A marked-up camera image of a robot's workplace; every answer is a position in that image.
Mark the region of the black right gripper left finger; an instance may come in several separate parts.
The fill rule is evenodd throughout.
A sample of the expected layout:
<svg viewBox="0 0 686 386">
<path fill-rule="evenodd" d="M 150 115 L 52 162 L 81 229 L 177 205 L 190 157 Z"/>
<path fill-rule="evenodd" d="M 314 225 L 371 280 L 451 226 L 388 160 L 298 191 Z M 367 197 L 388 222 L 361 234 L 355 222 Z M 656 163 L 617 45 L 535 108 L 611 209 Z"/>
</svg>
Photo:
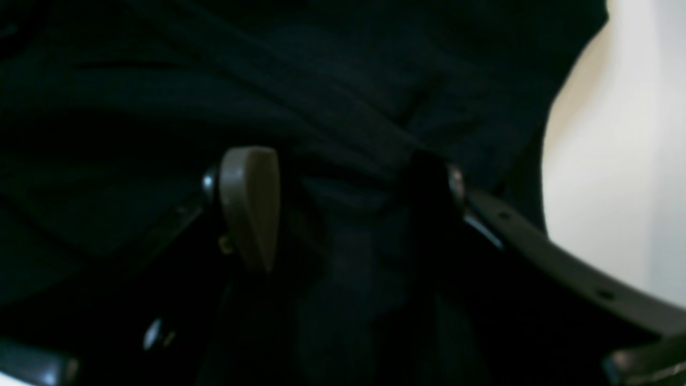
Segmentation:
<svg viewBox="0 0 686 386">
<path fill-rule="evenodd" d="M 231 147 L 133 244 L 2 308 L 2 385 L 192 385 L 225 291 L 270 273 L 281 171 Z"/>
</svg>

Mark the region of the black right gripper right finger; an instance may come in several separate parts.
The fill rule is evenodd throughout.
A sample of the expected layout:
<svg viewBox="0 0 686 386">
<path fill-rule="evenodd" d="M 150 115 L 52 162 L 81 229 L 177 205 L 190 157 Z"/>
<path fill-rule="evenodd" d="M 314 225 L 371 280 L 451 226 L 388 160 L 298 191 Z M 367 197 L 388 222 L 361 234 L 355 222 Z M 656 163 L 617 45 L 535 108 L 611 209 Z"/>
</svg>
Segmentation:
<svg viewBox="0 0 686 386">
<path fill-rule="evenodd" d="M 684 309 L 554 244 L 459 168 L 414 154 L 421 277 L 466 313 L 492 385 L 684 385 Z"/>
</svg>

